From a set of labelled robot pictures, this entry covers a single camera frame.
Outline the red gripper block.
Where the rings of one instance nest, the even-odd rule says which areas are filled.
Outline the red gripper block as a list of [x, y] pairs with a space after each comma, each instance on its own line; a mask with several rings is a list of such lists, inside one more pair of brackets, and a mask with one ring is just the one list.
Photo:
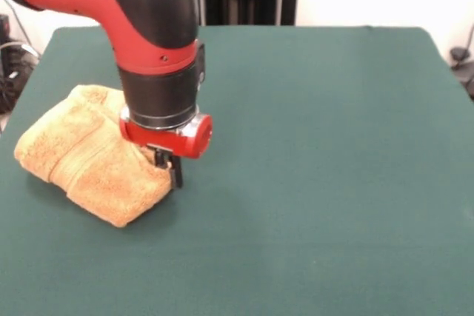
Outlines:
[[183, 187], [181, 158], [200, 158], [213, 134], [211, 115], [198, 112], [187, 124], [174, 129], [158, 130], [139, 126], [130, 118], [129, 109], [123, 107], [118, 121], [121, 136], [135, 145], [153, 148], [155, 165], [170, 168], [173, 189]]

